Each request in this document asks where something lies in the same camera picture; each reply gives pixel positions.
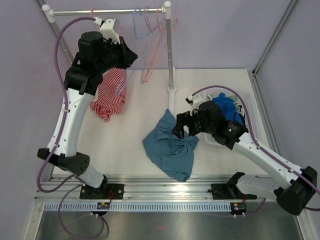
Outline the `teal blue tank top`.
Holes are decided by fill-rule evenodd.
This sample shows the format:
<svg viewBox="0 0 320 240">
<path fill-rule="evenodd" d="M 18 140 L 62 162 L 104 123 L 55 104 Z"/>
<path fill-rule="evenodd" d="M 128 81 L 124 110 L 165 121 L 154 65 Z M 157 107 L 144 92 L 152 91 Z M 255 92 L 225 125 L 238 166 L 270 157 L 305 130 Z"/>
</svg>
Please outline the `teal blue tank top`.
<svg viewBox="0 0 320 240">
<path fill-rule="evenodd" d="M 171 133 L 175 125 L 175 117 L 166 109 L 142 144 L 153 164 L 176 181 L 186 182 L 192 174 L 194 150 L 200 140 L 196 136 L 179 139 Z"/>
</svg>

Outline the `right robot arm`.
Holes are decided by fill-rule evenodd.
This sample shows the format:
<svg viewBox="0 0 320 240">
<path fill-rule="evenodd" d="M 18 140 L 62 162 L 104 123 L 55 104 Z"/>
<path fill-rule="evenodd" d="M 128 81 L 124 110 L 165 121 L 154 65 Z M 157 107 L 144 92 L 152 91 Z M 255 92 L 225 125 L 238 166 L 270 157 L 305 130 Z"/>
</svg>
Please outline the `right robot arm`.
<svg viewBox="0 0 320 240">
<path fill-rule="evenodd" d="M 269 179 L 263 179 L 241 173 L 237 180 L 227 185 L 227 193 L 232 198 L 244 194 L 271 199 L 286 212 L 298 216 L 319 192 L 318 173 L 314 168 L 302 168 L 259 144 L 244 125 L 226 120 L 213 101 L 202 102 L 198 108 L 177 114 L 171 132 L 183 139 L 184 127 L 188 128 L 189 136 L 212 135 L 218 144 L 245 156 L 269 174 Z"/>
</svg>

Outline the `bright blue tank top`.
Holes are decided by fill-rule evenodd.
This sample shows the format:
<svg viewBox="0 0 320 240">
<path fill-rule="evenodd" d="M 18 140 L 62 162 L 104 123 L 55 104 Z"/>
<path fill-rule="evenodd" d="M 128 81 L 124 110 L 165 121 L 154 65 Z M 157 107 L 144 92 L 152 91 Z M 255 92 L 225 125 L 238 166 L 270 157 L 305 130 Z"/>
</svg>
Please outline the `bright blue tank top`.
<svg viewBox="0 0 320 240">
<path fill-rule="evenodd" d="M 217 97 L 214 97 L 212 101 L 220 107 L 227 121 L 236 121 L 245 126 L 246 120 L 237 112 L 231 96 L 232 95 L 226 96 L 225 93 L 221 92 Z"/>
</svg>

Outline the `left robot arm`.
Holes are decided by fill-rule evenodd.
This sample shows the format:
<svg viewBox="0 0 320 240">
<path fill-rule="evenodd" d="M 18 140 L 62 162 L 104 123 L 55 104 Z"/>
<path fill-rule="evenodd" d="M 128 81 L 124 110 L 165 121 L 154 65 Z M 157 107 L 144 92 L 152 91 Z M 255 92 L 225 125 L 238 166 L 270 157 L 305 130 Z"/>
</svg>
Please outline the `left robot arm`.
<svg viewBox="0 0 320 240">
<path fill-rule="evenodd" d="M 103 81 L 103 74 L 113 68 L 125 70 L 137 58 L 121 36 L 113 40 L 90 31 L 78 40 L 78 52 L 63 82 L 67 99 L 62 102 L 49 144 L 38 150 L 37 157 L 81 179 L 85 184 L 81 188 L 81 199 L 103 199 L 109 197 L 110 192 L 108 178 L 90 164 L 88 155 L 77 150 L 85 114 Z"/>
</svg>

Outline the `red white striped tank top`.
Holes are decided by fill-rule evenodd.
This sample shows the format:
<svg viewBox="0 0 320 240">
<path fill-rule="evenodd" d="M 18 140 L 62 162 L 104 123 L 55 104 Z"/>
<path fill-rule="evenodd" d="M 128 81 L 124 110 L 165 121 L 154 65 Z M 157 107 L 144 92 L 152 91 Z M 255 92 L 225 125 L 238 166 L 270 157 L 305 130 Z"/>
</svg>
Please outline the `red white striped tank top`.
<svg viewBox="0 0 320 240">
<path fill-rule="evenodd" d="M 89 107 L 104 122 L 109 122 L 112 114 L 122 111 L 127 98 L 126 83 L 126 69 L 112 68 L 102 75 L 102 83 Z"/>
</svg>

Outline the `white and chrome clothes rack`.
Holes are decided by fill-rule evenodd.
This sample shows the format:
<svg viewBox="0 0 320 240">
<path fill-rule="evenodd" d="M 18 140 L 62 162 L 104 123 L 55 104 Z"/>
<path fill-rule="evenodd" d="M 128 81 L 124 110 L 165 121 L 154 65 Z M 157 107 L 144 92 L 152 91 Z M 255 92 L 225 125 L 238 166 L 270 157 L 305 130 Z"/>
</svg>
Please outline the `white and chrome clothes rack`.
<svg viewBox="0 0 320 240">
<path fill-rule="evenodd" d="M 43 11 L 45 17 L 47 18 L 54 34 L 59 35 L 60 29 L 56 23 L 56 16 L 91 16 L 91 10 L 67 10 L 59 11 L 52 9 L 44 0 L 38 1 L 41 10 Z M 157 8 L 150 8 L 149 13 L 156 13 L 156 10 L 159 8 L 160 13 L 165 14 L 165 24 L 166 24 L 166 42 L 167 42 L 167 55 L 168 55 L 168 109 L 171 113 L 174 112 L 175 105 L 175 93 L 177 88 L 175 86 L 175 67 L 173 65 L 173 54 L 172 54 L 172 22 L 171 22 L 171 2 L 165 1 L 162 6 Z M 135 9 L 96 9 L 94 11 L 95 15 L 120 15 L 120 14 L 133 14 Z"/>
</svg>

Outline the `aluminium mounting rail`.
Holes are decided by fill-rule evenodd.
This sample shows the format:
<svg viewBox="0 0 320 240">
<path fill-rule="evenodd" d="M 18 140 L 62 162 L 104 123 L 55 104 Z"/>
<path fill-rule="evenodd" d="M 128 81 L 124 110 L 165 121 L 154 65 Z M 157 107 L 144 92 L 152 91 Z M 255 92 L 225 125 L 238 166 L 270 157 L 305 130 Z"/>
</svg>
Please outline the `aluminium mounting rail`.
<svg viewBox="0 0 320 240">
<path fill-rule="evenodd" d="M 160 175 L 108 175 L 108 183 L 123 184 L 124 202 L 208 202 L 212 194 L 208 192 L 213 183 L 226 183 L 232 174 L 192 175 L 186 182 Z M 45 190 L 57 187 L 67 178 L 66 175 L 53 175 L 50 181 L 42 181 Z M 80 184 L 75 177 L 68 179 L 58 190 L 44 193 L 36 190 L 34 199 L 38 201 L 61 200 L 67 191 Z"/>
</svg>

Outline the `black white striped tank top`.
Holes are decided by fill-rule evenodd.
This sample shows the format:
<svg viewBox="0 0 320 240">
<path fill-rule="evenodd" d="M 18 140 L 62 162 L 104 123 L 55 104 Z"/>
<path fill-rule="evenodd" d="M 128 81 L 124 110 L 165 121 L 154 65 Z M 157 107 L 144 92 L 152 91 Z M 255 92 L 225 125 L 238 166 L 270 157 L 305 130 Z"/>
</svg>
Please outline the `black white striped tank top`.
<svg viewBox="0 0 320 240">
<path fill-rule="evenodd" d="M 242 102 L 239 100 L 239 98 L 236 95 L 232 95 L 231 98 L 233 99 L 233 103 L 235 105 L 235 109 L 238 112 L 239 115 L 242 115 L 243 118 L 246 118 L 246 112 L 244 109 L 244 106 Z"/>
</svg>

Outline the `white plastic basket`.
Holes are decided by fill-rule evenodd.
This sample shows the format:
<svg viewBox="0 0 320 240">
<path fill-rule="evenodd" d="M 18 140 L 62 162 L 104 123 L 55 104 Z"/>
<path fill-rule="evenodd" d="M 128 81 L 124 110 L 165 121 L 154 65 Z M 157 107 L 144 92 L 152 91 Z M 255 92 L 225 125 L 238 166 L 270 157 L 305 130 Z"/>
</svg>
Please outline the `white plastic basket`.
<svg viewBox="0 0 320 240">
<path fill-rule="evenodd" d="M 260 126 L 258 123 L 258 109 L 254 105 L 254 97 L 247 90 L 237 89 L 236 93 L 223 88 L 210 88 L 202 94 L 204 100 L 213 102 L 213 98 L 217 97 L 220 93 L 224 93 L 227 97 L 236 95 L 242 102 L 245 110 L 245 126 L 249 131 L 252 131 L 256 138 L 260 137 Z"/>
</svg>

